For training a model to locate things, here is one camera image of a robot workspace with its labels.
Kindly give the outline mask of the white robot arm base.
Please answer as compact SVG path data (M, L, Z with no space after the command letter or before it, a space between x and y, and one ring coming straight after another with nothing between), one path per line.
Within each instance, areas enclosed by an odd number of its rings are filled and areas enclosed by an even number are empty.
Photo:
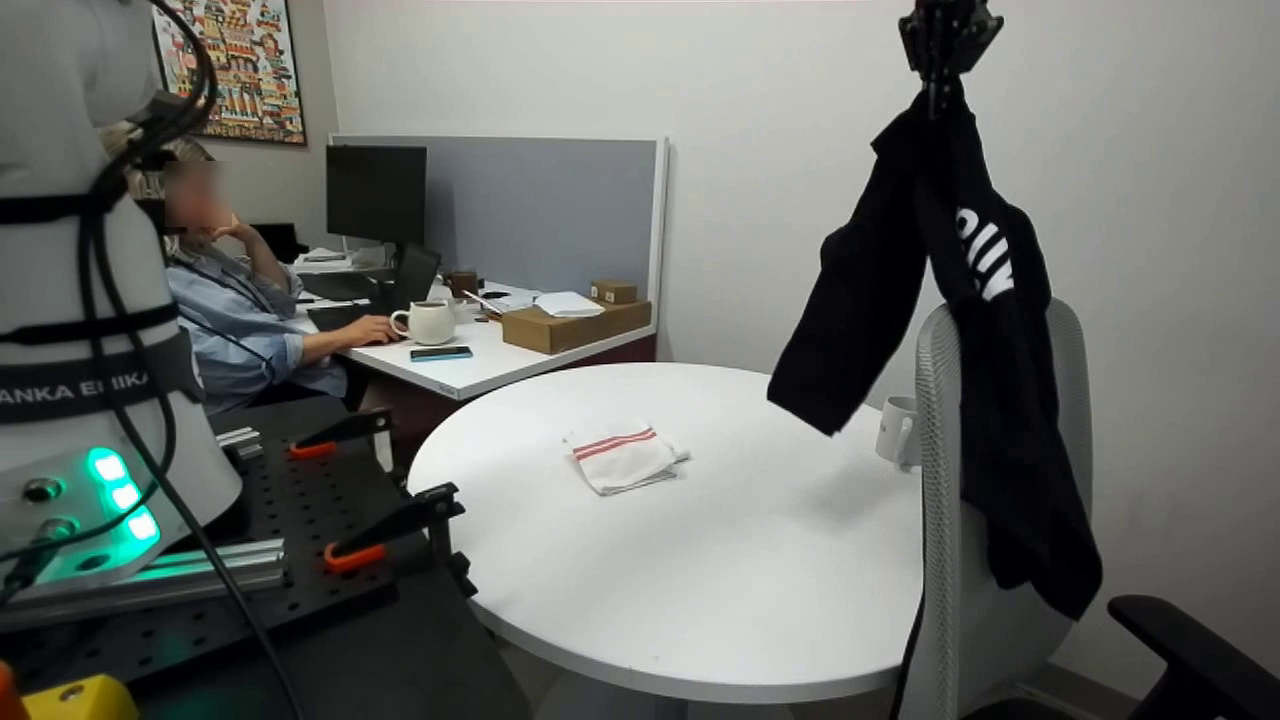
M0 576L107 587L220 521L242 480L128 171L203 119L158 101L165 0L0 0Z

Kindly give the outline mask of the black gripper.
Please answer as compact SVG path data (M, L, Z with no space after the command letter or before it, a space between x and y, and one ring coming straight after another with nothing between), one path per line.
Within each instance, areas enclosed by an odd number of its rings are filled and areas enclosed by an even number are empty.
M906 67L923 85L958 81L971 73L999 32L1004 22L987 10L987 0L917 0L898 22Z

